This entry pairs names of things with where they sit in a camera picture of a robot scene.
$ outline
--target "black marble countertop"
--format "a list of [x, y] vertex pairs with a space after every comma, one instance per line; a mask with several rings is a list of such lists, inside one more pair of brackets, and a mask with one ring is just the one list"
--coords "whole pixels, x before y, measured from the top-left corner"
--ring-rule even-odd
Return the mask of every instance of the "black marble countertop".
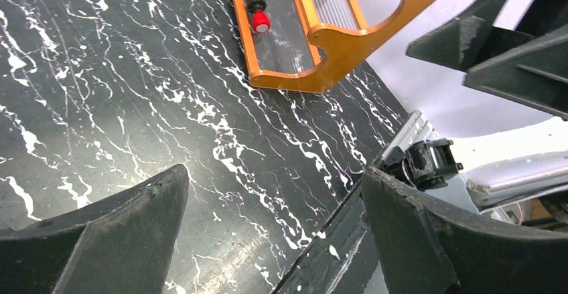
[[367, 64], [321, 96], [251, 88], [231, 0], [0, 0], [0, 27], [0, 220], [183, 163], [166, 293], [268, 293], [407, 116]]

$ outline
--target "red cap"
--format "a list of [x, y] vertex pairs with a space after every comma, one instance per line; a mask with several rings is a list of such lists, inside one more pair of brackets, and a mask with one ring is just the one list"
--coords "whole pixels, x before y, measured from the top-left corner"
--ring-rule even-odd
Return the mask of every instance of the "red cap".
[[270, 29], [270, 19], [264, 11], [258, 10], [253, 14], [253, 30], [257, 33], [266, 33]]

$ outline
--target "silver metal plate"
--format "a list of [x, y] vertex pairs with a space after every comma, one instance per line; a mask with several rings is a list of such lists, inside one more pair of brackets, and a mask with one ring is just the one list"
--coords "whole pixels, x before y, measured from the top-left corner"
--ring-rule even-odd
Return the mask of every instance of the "silver metal plate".
[[261, 70], [293, 74], [312, 68], [313, 60], [294, 0], [267, 0], [265, 13], [271, 20], [270, 31], [253, 32]]
[[346, 29], [359, 29], [348, 0], [312, 0], [317, 18]]

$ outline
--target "black mount bracket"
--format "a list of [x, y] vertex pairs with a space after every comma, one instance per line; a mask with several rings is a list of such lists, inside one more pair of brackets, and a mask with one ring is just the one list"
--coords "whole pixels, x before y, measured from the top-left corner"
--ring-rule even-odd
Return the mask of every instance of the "black mount bracket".
[[406, 151], [395, 147], [379, 169], [421, 191], [445, 187], [446, 180], [464, 168], [455, 162], [452, 144], [451, 140], [440, 139], [416, 142]]

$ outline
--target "orange wooden tray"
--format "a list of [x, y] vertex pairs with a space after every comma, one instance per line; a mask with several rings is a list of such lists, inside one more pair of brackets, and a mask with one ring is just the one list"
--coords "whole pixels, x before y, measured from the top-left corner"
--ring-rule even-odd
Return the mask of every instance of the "orange wooden tray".
[[[322, 23], [312, 0], [294, 0], [299, 21], [310, 44], [314, 67], [295, 74], [262, 70], [244, 0], [233, 0], [244, 48], [249, 82], [259, 88], [323, 93], [337, 84], [357, 65], [400, 31], [435, 0], [401, 0], [395, 12], [383, 22], [367, 27], [356, 0], [348, 0], [359, 30]], [[326, 52], [320, 59], [317, 48]]]

